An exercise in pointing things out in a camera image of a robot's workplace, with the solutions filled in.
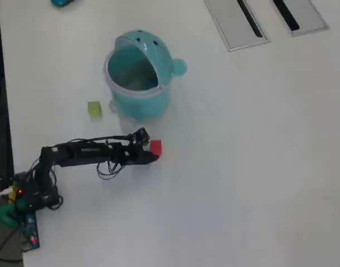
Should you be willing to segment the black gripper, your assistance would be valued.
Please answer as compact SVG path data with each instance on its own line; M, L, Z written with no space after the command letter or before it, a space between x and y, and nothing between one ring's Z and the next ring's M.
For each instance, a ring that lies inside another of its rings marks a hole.
M121 142L112 142L109 144L109 149L109 160L122 166L148 165L160 158L159 155L151 151L144 151L142 146L134 144L123 145Z

